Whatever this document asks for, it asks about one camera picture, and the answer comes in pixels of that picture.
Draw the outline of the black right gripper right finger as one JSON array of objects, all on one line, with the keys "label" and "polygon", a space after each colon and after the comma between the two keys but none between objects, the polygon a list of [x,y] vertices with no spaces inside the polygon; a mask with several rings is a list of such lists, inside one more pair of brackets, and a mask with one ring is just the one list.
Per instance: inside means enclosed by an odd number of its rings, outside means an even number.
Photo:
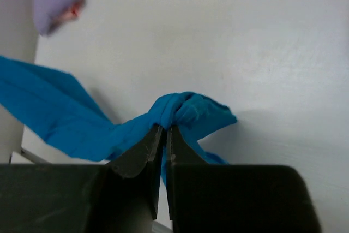
[{"label": "black right gripper right finger", "polygon": [[207,164],[187,144],[177,126],[167,132],[166,189],[170,219],[190,217],[197,211],[195,175]]}]

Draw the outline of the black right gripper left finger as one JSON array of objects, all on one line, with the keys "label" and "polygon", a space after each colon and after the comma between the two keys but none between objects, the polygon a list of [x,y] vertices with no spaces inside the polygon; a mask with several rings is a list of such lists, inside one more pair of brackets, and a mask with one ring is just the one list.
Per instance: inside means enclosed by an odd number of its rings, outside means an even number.
[{"label": "black right gripper left finger", "polygon": [[157,219],[163,156],[163,128],[152,126],[144,138],[107,166],[117,177],[145,196],[153,219]]}]

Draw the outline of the blue t-shirt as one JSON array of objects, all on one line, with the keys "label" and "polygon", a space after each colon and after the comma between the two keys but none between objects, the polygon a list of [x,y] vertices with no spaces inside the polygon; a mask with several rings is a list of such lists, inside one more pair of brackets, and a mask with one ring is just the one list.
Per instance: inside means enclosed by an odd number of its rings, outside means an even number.
[{"label": "blue t-shirt", "polygon": [[159,125],[177,126],[203,160],[223,164],[199,140],[237,121],[229,107],[183,92],[159,97],[148,112],[115,124],[73,75],[6,57],[1,58],[1,105],[46,144],[93,162],[116,159]]}]

